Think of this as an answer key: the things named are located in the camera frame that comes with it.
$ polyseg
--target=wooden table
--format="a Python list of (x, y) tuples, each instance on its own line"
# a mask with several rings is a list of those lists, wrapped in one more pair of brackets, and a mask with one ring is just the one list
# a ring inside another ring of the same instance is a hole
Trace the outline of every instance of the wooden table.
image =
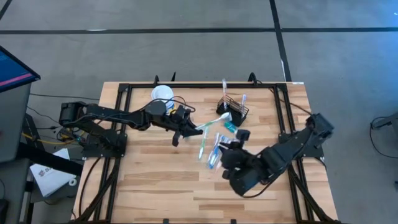
[[(101, 106), (114, 108), (118, 85), (116, 82), (104, 83), (99, 101)], [(304, 85), (287, 83), (287, 87), (290, 102), (310, 110)], [(151, 91), (151, 88), (133, 89), (129, 110), (137, 110), (148, 103)], [(184, 97), (189, 105), (197, 109), (191, 115), (196, 125), (218, 117), (215, 110), (222, 97), (222, 89), (174, 88), (173, 91), (175, 96)], [(274, 95), (266, 88), (228, 89), (228, 95), (236, 101), (241, 101), (243, 93), (248, 96), (246, 106), (250, 112), (241, 128), (251, 132), (245, 148), (257, 153), (275, 144), (280, 133)], [(286, 127), (289, 127), (285, 110), (283, 112)], [(296, 128), (301, 130), (307, 115), (294, 106), (292, 112)], [(107, 122), (101, 124), (107, 128), (111, 125)], [(222, 169), (215, 172), (206, 168), (216, 132), (233, 137), (221, 123), (212, 126), (205, 154), (198, 161), (201, 136), (180, 139), (178, 147), (173, 147), (173, 132), (165, 132), (154, 126), (144, 132), (127, 128), (128, 143), (126, 155), (121, 160), (112, 222), (162, 223), (164, 218), (169, 218), (171, 223), (229, 223), (231, 219), (237, 219), (238, 223), (295, 223), (286, 173), (261, 196), (244, 199), (232, 191), (227, 180), (221, 178)], [(83, 209), (97, 194), (103, 160), (97, 163), (90, 175), (83, 197)], [(92, 158), (85, 162), (82, 180), (86, 179), (94, 161)], [(315, 159), (304, 159), (304, 167), (311, 194), (326, 214), (337, 218), (325, 168)], [(248, 195), (262, 188), (262, 185), (257, 185)], [(304, 202), (302, 196), (299, 197), (303, 218), (306, 218)], [(79, 200), (77, 197), (73, 209), (76, 214)], [(105, 195), (101, 218), (105, 217), (107, 200), (108, 195)]]

